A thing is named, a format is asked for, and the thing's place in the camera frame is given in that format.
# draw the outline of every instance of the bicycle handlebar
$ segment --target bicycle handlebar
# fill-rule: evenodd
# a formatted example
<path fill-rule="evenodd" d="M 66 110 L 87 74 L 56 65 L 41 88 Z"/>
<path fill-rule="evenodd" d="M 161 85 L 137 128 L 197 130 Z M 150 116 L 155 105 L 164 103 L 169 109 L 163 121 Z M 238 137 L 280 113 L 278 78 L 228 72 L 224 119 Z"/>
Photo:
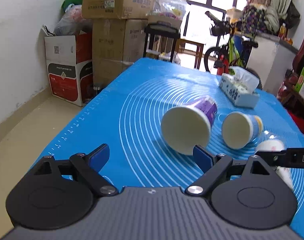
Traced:
<path fill-rule="evenodd" d="M 222 21 L 217 19 L 213 14 L 211 14 L 209 11 L 206 11 L 205 14 L 215 23 L 220 24 Z"/>

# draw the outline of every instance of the bicycle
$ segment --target bicycle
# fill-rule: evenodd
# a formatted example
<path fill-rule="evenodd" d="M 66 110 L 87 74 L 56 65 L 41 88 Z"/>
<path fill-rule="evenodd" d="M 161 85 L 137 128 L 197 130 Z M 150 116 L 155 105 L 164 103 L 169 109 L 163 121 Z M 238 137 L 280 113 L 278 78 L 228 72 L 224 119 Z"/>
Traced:
<path fill-rule="evenodd" d="M 229 73 L 229 66 L 240 66 L 245 68 L 248 72 L 255 75 L 259 79 L 258 89 L 262 89 L 262 83 L 259 75 L 253 69 L 247 68 L 247 61 L 244 59 L 246 52 L 251 52 L 252 48 L 258 48 L 258 43 L 255 41 L 243 40 L 243 50 L 241 55 L 239 55 L 237 49 L 235 48 L 233 36 L 235 28 L 239 27 L 240 22 L 230 24 L 228 21 L 220 21 L 209 11 L 205 13 L 213 22 L 214 26 L 210 28 L 210 33 L 212 36 L 223 36 L 230 34 L 229 40 L 226 44 L 221 47 L 211 47 L 204 54 L 204 66 L 206 71 L 210 71 L 208 68 L 208 60 L 211 57 L 211 54 L 214 53 L 214 56 L 217 59 L 214 62 L 214 68 L 217 68 L 217 74 L 222 75 L 222 73 Z"/>

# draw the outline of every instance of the blue silicone mat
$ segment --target blue silicone mat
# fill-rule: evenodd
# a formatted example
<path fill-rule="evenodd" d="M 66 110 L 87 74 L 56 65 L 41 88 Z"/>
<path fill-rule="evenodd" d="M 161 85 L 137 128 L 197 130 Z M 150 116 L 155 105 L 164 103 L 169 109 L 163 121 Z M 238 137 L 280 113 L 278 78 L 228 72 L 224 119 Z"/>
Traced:
<path fill-rule="evenodd" d="M 254 110 L 236 108 L 218 88 L 220 76 L 148 58 L 122 73 L 96 96 L 43 150 L 40 157 L 89 153 L 102 143 L 110 147 L 110 159 L 100 174 L 118 189 L 123 186 L 186 188 L 202 175 L 192 157 L 170 149 L 160 133 L 160 121 L 171 107 L 203 95 L 212 96 L 218 112 L 207 150 L 247 159 L 257 141 L 242 150 L 231 150 L 221 137 L 222 121 L 238 110 L 261 117 L 264 129 L 286 140 L 287 147 L 304 147 L 304 135 L 276 100 L 260 91 Z M 304 237 L 304 169 L 292 169 L 298 210 L 291 227 Z"/>

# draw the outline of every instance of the plastic cup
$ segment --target plastic cup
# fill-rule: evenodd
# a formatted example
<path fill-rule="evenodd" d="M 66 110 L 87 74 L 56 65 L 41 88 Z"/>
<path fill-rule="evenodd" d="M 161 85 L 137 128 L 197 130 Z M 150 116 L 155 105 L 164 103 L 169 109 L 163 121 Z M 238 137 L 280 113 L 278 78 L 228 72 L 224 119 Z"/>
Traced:
<path fill-rule="evenodd" d="M 281 140 L 270 139 L 261 142 L 256 148 L 255 152 L 280 152 L 285 149 L 284 143 Z"/>
<path fill-rule="evenodd" d="M 256 148 L 255 153 L 262 151 L 262 152 L 280 152 L 285 150 L 285 145 L 281 140 L 277 139 L 270 139 L 261 142 Z M 288 185 L 288 187 L 294 191 L 291 169 L 285 167 L 275 167 L 275 172 L 278 174 L 281 179 Z"/>
<path fill-rule="evenodd" d="M 175 151 L 193 155 L 193 148 L 206 147 L 217 113 L 217 104 L 207 96 L 187 105 L 169 109 L 161 121 L 161 130 L 167 144 Z"/>
<path fill-rule="evenodd" d="M 243 148 L 253 141 L 263 130 L 263 122 L 257 115 L 230 113 L 223 121 L 223 140 L 231 149 Z"/>

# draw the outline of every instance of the round black disc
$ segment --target round black disc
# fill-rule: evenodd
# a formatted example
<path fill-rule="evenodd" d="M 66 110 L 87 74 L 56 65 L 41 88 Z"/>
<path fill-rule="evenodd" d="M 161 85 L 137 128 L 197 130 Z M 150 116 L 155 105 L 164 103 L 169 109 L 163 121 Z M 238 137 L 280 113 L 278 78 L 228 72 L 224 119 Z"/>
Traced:
<path fill-rule="evenodd" d="M 19 182 L 6 200 L 14 224 L 49 230 L 71 225 L 91 209 L 93 195 L 84 185 L 63 178 L 42 179 L 42 175 Z"/>
<path fill-rule="evenodd" d="M 214 189 L 215 211 L 228 222 L 248 229 L 271 229 L 289 225 L 297 200 L 285 183 L 269 176 L 227 181 Z"/>

